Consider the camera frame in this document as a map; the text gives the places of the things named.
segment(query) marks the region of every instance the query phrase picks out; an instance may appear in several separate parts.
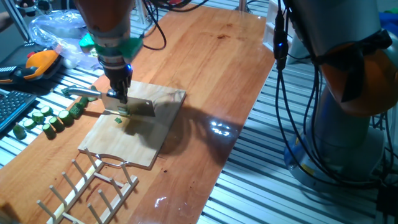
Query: wooden dowel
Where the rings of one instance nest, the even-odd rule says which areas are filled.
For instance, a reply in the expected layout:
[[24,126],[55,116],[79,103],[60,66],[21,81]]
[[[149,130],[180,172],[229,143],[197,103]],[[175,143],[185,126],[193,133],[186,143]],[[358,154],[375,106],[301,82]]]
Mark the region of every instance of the wooden dowel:
[[55,217],[54,213],[52,213],[52,212],[49,210],[49,208],[47,208],[47,206],[45,206],[45,205],[43,204],[42,201],[38,200],[36,203],[37,203],[45,212],[47,212],[47,214],[51,216],[53,222],[55,222],[56,217]]
[[116,190],[116,192],[118,193],[118,195],[120,196],[120,199],[121,199],[122,196],[123,196],[123,194],[122,194],[122,192],[120,191],[119,187],[116,185],[114,179],[111,177],[111,178],[109,178],[109,180],[111,181],[111,183],[112,183],[114,189]]
[[57,196],[57,198],[63,203],[63,206],[67,206],[67,201],[58,193],[58,190],[54,186],[50,185],[50,190]]
[[108,201],[108,199],[105,197],[104,192],[102,190],[98,190],[99,195],[101,196],[102,200],[104,200],[106,206],[108,207],[109,211],[111,212],[113,210],[112,205]]
[[102,221],[101,221],[100,217],[98,216],[98,214],[95,212],[93,206],[89,203],[87,205],[87,207],[90,209],[91,213],[93,214],[95,220],[97,220],[98,224],[102,224]]
[[77,188],[76,188],[75,184],[73,184],[73,182],[69,179],[69,177],[67,176],[67,173],[62,172],[62,175],[63,175],[63,178],[65,178],[65,180],[67,180],[68,184],[72,187],[72,189],[77,194]]
[[88,156],[88,159],[89,159],[90,162],[92,163],[93,167],[94,167],[95,169],[97,169],[97,165],[95,164],[94,159],[93,159],[93,157],[91,156],[91,154],[90,154],[88,148],[87,148],[87,147],[84,147],[84,150],[85,150],[85,152],[86,152],[86,154],[87,154],[87,156]]
[[87,181],[86,174],[83,172],[83,170],[80,168],[79,164],[77,164],[76,160],[72,159],[72,163],[75,165],[76,169],[79,171],[79,173],[83,176],[85,181]]
[[126,165],[124,165],[124,162],[121,162],[120,165],[122,166],[122,170],[124,172],[124,175],[127,178],[127,181],[129,182],[129,184],[132,184],[132,180],[130,178],[129,172],[127,172],[127,169],[126,169]]

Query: keyboard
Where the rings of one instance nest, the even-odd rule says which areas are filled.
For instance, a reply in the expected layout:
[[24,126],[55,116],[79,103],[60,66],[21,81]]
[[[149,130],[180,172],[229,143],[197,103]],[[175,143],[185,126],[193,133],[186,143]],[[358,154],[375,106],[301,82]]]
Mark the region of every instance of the keyboard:
[[36,96],[20,91],[0,93],[0,132],[8,127],[36,99]]

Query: wooden cutting board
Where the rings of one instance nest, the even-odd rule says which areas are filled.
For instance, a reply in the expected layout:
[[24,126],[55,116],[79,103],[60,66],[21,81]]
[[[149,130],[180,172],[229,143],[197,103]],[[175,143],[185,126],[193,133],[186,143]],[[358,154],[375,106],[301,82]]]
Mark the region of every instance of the wooden cutting board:
[[[185,91],[132,81],[128,95],[152,100],[156,117],[125,118],[104,111],[78,149],[84,152],[87,147],[92,155],[150,169],[181,107]],[[121,118],[122,123],[115,122],[115,118]]]

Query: wooden tabletop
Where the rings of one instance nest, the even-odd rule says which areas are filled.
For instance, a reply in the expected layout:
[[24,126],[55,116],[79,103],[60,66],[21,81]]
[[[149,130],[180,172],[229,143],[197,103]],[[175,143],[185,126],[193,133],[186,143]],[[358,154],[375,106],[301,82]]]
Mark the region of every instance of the wooden tabletop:
[[[112,223],[196,223],[274,63],[262,44],[265,18],[199,7],[169,12],[159,23],[167,47],[142,49],[133,62],[133,79],[183,89],[187,97],[152,170],[127,168],[139,183]],[[155,32],[144,43],[161,47],[163,41]],[[102,76],[95,85],[106,91],[109,81]],[[89,168],[90,161],[77,147],[103,110],[100,101],[90,103],[53,141],[41,134],[0,169],[2,209],[21,223],[45,223],[49,216],[36,201],[55,211],[60,201],[49,185],[66,197],[71,188],[62,171],[77,183],[81,175],[71,160]],[[126,181],[121,169],[105,167],[101,173]],[[106,208],[99,189],[108,198],[116,195],[111,185],[96,179],[70,214],[95,223],[86,205],[93,204],[99,213]]]

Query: cucumber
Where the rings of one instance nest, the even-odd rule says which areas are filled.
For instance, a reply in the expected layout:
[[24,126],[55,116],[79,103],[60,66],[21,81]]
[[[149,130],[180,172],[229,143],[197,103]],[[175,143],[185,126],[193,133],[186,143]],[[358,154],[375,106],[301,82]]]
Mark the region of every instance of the cucumber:
[[37,124],[42,124],[44,123],[44,115],[42,113],[33,113],[32,114],[32,119],[34,122]]
[[65,126],[58,120],[57,117],[50,118],[50,124],[55,128],[57,132],[65,130]]
[[54,129],[52,129],[49,124],[43,125],[43,131],[49,140],[54,139],[57,136]]
[[64,88],[63,90],[61,90],[62,94],[63,94],[64,96],[66,96],[66,97],[69,97],[69,96],[70,96],[70,94],[69,94],[69,88],[77,88],[77,86],[76,86],[76,85],[72,85],[72,86],[68,86],[68,87]]
[[120,118],[115,118],[114,120],[115,120],[118,124],[122,123],[122,119],[120,119]]
[[12,129],[12,132],[14,133],[15,137],[18,140],[23,140],[26,138],[25,129],[19,124],[14,126],[14,128]]
[[[91,89],[91,90],[95,90],[95,91],[97,91],[97,87],[95,87],[94,85],[93,85],[93,86],[91,86],[91,87],[90,87],[90,89]],[[88,98],[88,101],[90,101],[90,102],[92,102],[92,101],[96,101],[96,100],[98,100],[98,98],[97,98],[97,97],[89,97],[89,98]]]
[[24,127],[26,128],[26,129],[28,129],[28,130],[32,130],[32,129],[34,129],[35,127],[36,127],[36,122],[34,122],[34,120],[32,120],[32,119],[27,119],[25,122],[24,122]]
[[84,112],[85,107],[82,103],[75,103],[69,110],[70,115],[74,119],[78,119]]
[[87,107],[88,105],[88,97],[82,96],[80,99],[79,103],[82,103],[84,107]]
[[67,110],[61,111],[59,114],[59,118],[63,122],[63,125],[65,125],[66,127],[73,125],[73,122],[75,121]]
[[53,113],[52,108],[49,107],[49,106],[43,107],[43,108],[40,110],[40,112],[41,112],[44,116],[51,116],[52,113]]

